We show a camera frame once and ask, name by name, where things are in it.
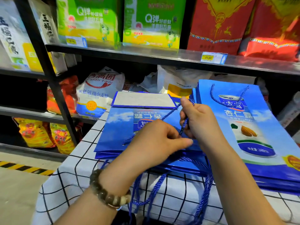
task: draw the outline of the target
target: almond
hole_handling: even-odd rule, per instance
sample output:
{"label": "almond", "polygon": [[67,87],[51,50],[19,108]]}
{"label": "almond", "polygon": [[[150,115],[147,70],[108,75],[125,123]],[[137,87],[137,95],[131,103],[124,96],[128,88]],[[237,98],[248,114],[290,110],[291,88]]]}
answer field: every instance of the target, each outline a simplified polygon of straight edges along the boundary
{"label": "almond", "polygon": [[241,128],[242,134],[245,136],[257,136],[256,132],[254,132],[252,129],[245,127],[242,125]]}

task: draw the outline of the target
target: shelf post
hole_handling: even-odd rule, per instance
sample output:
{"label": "shelf post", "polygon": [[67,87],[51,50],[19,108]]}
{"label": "shelf post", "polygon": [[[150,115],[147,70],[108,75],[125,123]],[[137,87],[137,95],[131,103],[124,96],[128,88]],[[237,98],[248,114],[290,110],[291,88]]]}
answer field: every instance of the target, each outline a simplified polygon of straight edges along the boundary
{"label": "shelf post", "polygon": [[53,92],[59,110],[62,113],[62,117],[64,119],[65,125],[67,126],[70,136],[76,146],[79,143],[79,139],[78,139],[78,135],[76,134],[73,119],[68,110],[67,104],[65,102],[65,98],[62,94],[61,87],[56,78],[53,66],[48,56],[47,49],[43,42],[38,25],[33,16],[33,12],[31,10],[29,2],[28,0],[14,0],[14,2],[19,11],[19,14],[21,16],[25,29],[28,33],[30,41],[33,45],[33,48],[35,49],[36,55],[40,61],[44,74],[49,82],[50,88]]}

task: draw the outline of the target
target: yellow and black striped tape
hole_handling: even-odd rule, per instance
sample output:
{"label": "yellow and black striped tape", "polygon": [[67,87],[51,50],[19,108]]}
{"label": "yellow and black striped tape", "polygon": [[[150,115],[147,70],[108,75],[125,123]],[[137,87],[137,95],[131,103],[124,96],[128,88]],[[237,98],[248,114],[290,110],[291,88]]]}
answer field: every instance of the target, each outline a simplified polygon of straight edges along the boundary
{"label": "yellow and black striped tape", "polygon": [[13,162],[0,161],[0,167],[8,168],[10,170],[19,170],[27,173],[51,176],[55,170],[46,170],[38,167],[26,166],[23,164],[17,164]]}

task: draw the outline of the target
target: forearm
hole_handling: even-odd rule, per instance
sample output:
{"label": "forearm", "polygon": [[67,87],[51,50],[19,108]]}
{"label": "forearm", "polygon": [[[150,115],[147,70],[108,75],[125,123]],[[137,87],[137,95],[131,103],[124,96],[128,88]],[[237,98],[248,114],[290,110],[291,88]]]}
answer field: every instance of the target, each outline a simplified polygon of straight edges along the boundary
{"label": "forearm", "polygon": [[206,151],[229,225],[284,224],[229,144]]}
{"label": "forearm", "polygon": [[[130,160],[120,155],[102,171],[99,183],[110,194],[124,196],[138,175],[139,171],[130,166]],[[55,225],[110,225],[116,213],[115,209],[103,204],[89,187]]]}

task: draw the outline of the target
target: yellow price label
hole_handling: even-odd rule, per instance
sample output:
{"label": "yellow price label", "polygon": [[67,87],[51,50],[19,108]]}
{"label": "yellow price label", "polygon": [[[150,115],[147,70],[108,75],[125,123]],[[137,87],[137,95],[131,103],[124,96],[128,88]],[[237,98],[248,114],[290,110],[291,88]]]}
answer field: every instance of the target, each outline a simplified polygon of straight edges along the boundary
{"label": "yellow price label", "polygon": [[68,38],[67,38],[67,43],[70,43],[70,44],[73,44],[73,45],[77,45],[75,39],[68,39]]}
{"label": "yellow price label", "polygon": [[213,55],[202,55],[202,58],[201,58],[201,60],[204,60],[204,61],[212,61],[213,59],[214,59]]}

